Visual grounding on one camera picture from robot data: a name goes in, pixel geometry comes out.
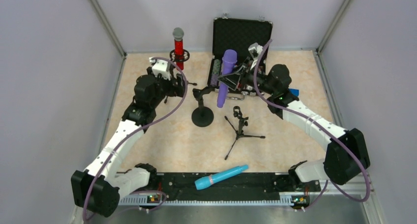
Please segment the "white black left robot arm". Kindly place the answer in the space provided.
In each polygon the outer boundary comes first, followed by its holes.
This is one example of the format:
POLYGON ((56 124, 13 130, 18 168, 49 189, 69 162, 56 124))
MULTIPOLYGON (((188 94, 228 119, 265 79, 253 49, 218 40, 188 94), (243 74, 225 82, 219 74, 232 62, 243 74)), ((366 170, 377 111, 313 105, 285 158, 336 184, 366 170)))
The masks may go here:
POLYGON ((148 128, 172 114, 156 120, 157 106, 166 97, 184 98, 187 87, 188 81, 182 73, 168 78, 160 73, 137 78, 132 102, 107 145, 84 171, 76 170, 71 176, 74 202, 82 208, 84 221, 89 220, 87 212, 109 217, 121 199, 148 185, 151 174, 145 168, 134 167, 122 175, 116 173, 148 128))

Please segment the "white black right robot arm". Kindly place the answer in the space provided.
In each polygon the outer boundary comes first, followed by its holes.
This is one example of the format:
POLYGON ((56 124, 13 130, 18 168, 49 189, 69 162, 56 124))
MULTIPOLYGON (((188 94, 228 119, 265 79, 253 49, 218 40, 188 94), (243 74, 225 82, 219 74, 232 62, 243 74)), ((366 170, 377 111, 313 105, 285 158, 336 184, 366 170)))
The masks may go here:
POLYGON ((255 73, 244 62, 236 71, 219 76, 218 81, 231 90, 249 85, 269 94, 271 113, 299 127, 322 146, 324 159, 302 161, 289 169, 296 183, 330 180, 344 185, 370 166, 363 133, 357 128, 337 126, 304 105, 289 89, 292 79, 286 65, 276 64, 265 74, 255 73))

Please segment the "black round-base mic stand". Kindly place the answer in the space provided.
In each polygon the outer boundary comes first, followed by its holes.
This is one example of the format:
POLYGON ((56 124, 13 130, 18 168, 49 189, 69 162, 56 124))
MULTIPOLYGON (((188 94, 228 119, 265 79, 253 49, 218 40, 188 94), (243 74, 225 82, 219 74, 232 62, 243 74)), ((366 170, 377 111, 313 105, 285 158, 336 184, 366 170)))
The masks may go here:
POLYGON ((214 86, 206 86, 203 89, 192 90, 195 100, 198 102, 198 107, 192 112, 191 119, 194 125, 204 128, 212 124, 214 120, 213 111, 204 106, 203 96, 210 94, 215 89, 214 86))

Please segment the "red glitter microphone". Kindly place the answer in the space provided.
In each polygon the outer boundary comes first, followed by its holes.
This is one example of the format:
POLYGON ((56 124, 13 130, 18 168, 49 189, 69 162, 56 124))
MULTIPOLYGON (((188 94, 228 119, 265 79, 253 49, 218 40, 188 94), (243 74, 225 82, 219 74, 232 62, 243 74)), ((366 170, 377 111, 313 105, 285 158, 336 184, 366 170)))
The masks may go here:
POLYGON ((183 70, 183 59, 184 59, 184 49, 183 49, 183 37, 184 31, 180 27, 176 27, 173 30, 173 37, 174 37, 174 60, 176 61, 177 66, 183 70))

